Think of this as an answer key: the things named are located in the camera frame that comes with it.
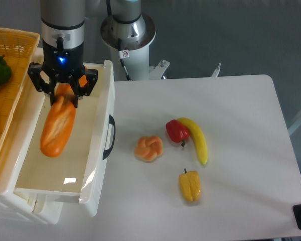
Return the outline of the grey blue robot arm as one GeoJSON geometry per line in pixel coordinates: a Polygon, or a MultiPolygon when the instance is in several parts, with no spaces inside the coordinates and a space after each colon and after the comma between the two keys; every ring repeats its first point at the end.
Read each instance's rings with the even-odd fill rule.
{"type": "MultiPolygon", "coordinates": [[[[140,1],[107,1],[107,18],[101,35],[115,62],[116,80],[147,80],[148,43],[154,30],[141,10],[140,1]]],[[[91,94],[99,78],[95,69],[83,63],[86,16],[98,1],[41,1],[43,63],[31,63],[28,75],[38,92],[54,104],[56,86],[65,84],[73,95],[71,103],[91,94]]]]}

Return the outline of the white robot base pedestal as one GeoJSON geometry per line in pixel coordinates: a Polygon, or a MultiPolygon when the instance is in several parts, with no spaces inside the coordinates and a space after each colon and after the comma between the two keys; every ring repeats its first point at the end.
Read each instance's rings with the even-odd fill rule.
{"type": "Polygon", "coordinates": [[[107,17],[101,24],[101,37],[110,49],[115,81],[164,79],[170,62],[162,59],[149,64],[149,47],[156,36],[155,23],[145,13],[124,24],[107,17]]]}

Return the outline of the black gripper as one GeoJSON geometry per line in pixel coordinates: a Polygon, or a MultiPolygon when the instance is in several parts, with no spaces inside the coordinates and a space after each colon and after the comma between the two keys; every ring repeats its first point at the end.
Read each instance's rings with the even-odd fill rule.
{"type": "Polygon", "coordinates": [[[73,97],[73,105],[78,107],[78,98],[89,96],[98,80],[98,71],[85,69],[83,64],[84,44],[66,49],[65,43],[56,41],[53,47],[43,41],[44,61],[42,64],[32,62],[28,67],[35,89],[50,98],[50,106],[55,102],[55,87],[58,83],[69,84],[73,97]]]}

